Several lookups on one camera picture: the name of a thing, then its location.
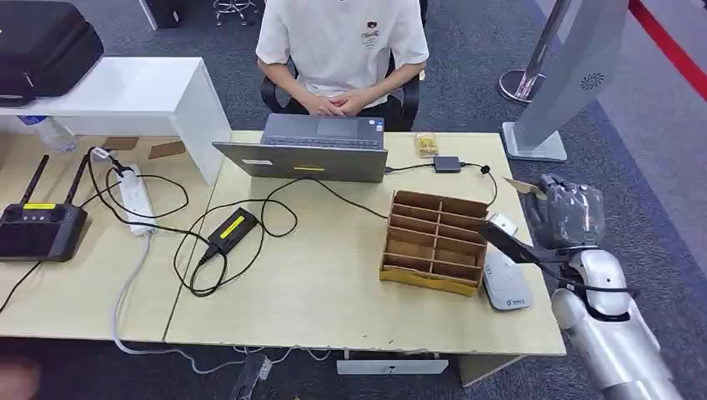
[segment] person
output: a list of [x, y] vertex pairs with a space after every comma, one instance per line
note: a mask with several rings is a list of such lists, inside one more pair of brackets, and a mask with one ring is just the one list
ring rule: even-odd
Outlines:
[[0, 359], [0, 398], [30, 400], [39, 389], [39, 365], [26, 358]]
[[[419, 0], [270, 0], [258, 66], [292, 97], [286, 113], [387, 120], [395, 107], [400, 114], [400, 101], [388, 95], [429, 56], [420, 15]], [[391, 52], [395, 71], [385, 77]]]

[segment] water bottle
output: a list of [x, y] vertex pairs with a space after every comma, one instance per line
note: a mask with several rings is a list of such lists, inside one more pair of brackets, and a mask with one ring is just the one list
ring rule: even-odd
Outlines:
[[32, 127], [44, 144], [56, 153], [70, 153], [76, 150], [77, 142], [64, 126], [47, 116], [18, 116], [26, 126]]

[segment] white t-shirt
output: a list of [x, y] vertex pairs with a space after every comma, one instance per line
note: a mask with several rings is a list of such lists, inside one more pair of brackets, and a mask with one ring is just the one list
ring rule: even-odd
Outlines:
[[427, 60], [419, 0], [270, 0], [255, 52], [267, 64], [291, 57], [300, 84], [332, 97], [383, 81], [391, 50], [397, 68]]

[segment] white cable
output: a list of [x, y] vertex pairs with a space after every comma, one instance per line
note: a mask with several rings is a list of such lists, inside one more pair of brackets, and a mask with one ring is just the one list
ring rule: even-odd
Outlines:
[[187, 360], [189, 360], [192, 363], [192, 370], [194, 370], [194, 372], [198, 373], [199, 375], [206, 375], [209, 373], [213, 373], [213, 372], [218, 371], [219, 369], [226, 367], [228, 365], [245, 363], [245, 360], [232, 361], [232, 362], [226, 362], [224, 364], [221, 364], [221, 365], [211, 368], [211, 369], [200, 370], [197, 368], [197, 363], [194, 360], [194, 358], [189, 356], [182, 349], [168, 348], [165, 350], [134, 350], [134, 349], [126, 347], [123, 344], [123, 342], [120, 341], [120, 337], [118, 337], [118, 319], [120, 318], [120, 306], [123, 304], [123, 299], [125, 298], [126, 294], [128, 294], [128, 290], [133, 285], [133, 280], [135, 280], [135, 277], [138, 275], [138, 273], [140, 273], [140, 270], [143, 269], [143, 265], [145, 263], [145, 260], [148, 258], [148, 254], [150, 253], [150, 242], [152, 239], [152, 235], [148, 233], [144, 237], [145, 237], [145, 246], [143, 248], [143, 254], [142, 254], [142, 256], [140, 256], [138, 263], [135, 265], [135, 269], [130, 274], [130, 277], [125, 282], [125, 285], [123, 285], [123, 288], [120, 290], [120, 296], [118, 296], [118, 300], [115, 302], [115, 306], [113, 308], [113, 320], [111, 323], [111, 335], [112, 335], [113, 341], [115, 342], [115, 345], [118, 346], [118, 348], [121, 351], [123, 351], [123, 353], [131, 354], [131, 355], [169, 354], [169, 353], [181, 354], [184, 358], [187, 358]]
[[285, 353], [284, 356], [282, 356], [281, 358], [279, 358], [279, 359], [273, 361], [273, 365], [275, 365], [275, 364], [280, 364], [281, 362], [285, 361], [285, 359], [287, 358], [287, 356], [288, 356], [293, 350], [294, 350], [294, 347], [289, 348], [288, 351]]
[[312, 352], [312, 350], [309, 350], [308, 348], [305, 348], [305, 350], [307, 350], [307, 353], [309, 353], [309, 355], [312, 356], [312, 358], [314, 358], [315, 361], [324, 361], [327, 358], [329, 358], [329, 356], [331, 355], [331, 350], [327, 350], [327, 353], [324, 354], [324, 357], [315, 356], [314, 353]]
[[257, 353], [257, 352], [263, 350], [264, 348], [265, 347], [258, 347], [255, 350], [249, 350], [248, 347], [243, 346], [243, 350], [241, 350], [240, 348], [238, 348], [238, 346], [233, 346], [233, 350], [235, 350], [241, 354]]

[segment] router antenna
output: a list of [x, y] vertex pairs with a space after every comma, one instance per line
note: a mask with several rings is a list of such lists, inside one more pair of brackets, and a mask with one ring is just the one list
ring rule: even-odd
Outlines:
[[23, 198], [20, 201], [21, 206], [24, 206], [29, 201], [29, 198], [32, 196], [32, 192], [34, 192], [34, 188], [37, 186], [37, 183], [39, 182], [39, 178], [42, 176], [42, 173], [44, 172], [44, 168], [47, 166], [48, 161], [49, 161], [49, 156], [47, 154], [44, 154], [44, 157], [42, 157], [42, 161], [39, 162], [39, 165], [37, 166], [37, 170], [34, 172], [34, 175], [32, 176], [32, 180], [29, 181], [29, 186], [27, 186], [27, 190], [24, 191]]
[[83, 176], [83, 170], [86, 169], [86, 164], [88, 164], [89, 157], [90, 156], [88, 154], [84, 155], [81, 159], [81, 163], [78, 165], [76, 175], [74, 175], [71, 187], [68, 189], [67, 198], [66, 200], [64, 200], [66, 204], [71, 204], [71, 202], [73, 201], [73, 197], [76, 195], [78, 184], [81, 183], [81, 176]]

